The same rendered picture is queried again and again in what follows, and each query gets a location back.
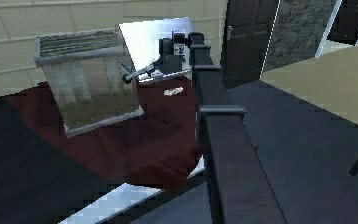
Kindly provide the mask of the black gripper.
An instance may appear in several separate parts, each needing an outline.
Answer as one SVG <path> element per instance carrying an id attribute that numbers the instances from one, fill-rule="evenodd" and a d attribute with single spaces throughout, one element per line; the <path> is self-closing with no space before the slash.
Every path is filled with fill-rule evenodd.
<path id="1" fill-rule="evenodd" d="M 175 73 L 183 70 L 185 62 L 186 38 L 162 38 L 159 40 L 159 58 L 153 65 L 146 66 L 143 69 L 132 71 L 129 67 L 123 65 L 122 80 L 129 84 L 136 77 L 155 70 L 163 74 Z"/>

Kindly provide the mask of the small pale flat object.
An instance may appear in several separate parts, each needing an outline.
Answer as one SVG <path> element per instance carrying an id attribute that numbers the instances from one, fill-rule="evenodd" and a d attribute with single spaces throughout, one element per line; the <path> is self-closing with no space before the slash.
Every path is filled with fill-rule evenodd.
<path id="1" fill-rule="evenodd" d="M 183 87 L 175 87 L 172 89 L 166 89 L 163 91 L 163 95 L 164 96 L 173 96 L 173 95 L 177 95 L 179 93 L 181 93 L 184 90 Z"/>

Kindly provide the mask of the silver ribbed toaster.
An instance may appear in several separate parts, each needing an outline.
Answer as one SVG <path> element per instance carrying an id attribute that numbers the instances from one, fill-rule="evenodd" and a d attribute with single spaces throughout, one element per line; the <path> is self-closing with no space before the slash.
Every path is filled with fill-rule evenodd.
<path id="1" fill-rule="evenodd" d="M 123 81 L 135 67 L 118 26 L 38 37 L 34 62 L 43 70 L 68 137 L 144 114 L 136 84 Z"/>

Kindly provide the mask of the dark red round table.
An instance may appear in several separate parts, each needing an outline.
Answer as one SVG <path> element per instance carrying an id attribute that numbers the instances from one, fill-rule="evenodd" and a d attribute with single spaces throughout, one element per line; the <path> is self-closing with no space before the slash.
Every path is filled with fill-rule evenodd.
<path id="1" fill-rule="evenodd" d="M 173 96 L 163 91 L 184 90 Z M 5 98 L 25 125 L 60 152 L 95 174 L 137 186 L 176 191 L 198 164 L 195 142 L 196 96 L 186 77 L 137 86 L 144 114 L 68 138 L 49 85 Z"/>

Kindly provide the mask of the dark brown room door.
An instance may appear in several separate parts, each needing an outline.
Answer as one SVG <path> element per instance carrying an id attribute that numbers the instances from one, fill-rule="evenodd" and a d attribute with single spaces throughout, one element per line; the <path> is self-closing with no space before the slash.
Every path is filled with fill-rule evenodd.
<path id="1" fill-rule="evenodd" d="M 230 89 L 260 78 L 279 0 L 228 0 L 221 53 Z M 227 40 L 227 27 L 232 36 Z"/>

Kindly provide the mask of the white window frame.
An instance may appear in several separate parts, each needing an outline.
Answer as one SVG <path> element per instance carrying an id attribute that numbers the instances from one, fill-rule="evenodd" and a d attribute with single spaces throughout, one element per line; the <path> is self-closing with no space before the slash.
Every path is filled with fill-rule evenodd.
<path id="1" fill-rule="evenodd" d="M 358 0 L 335 0 L 315 58 L 322 55 L 327 40 L 358 46 Z"/>

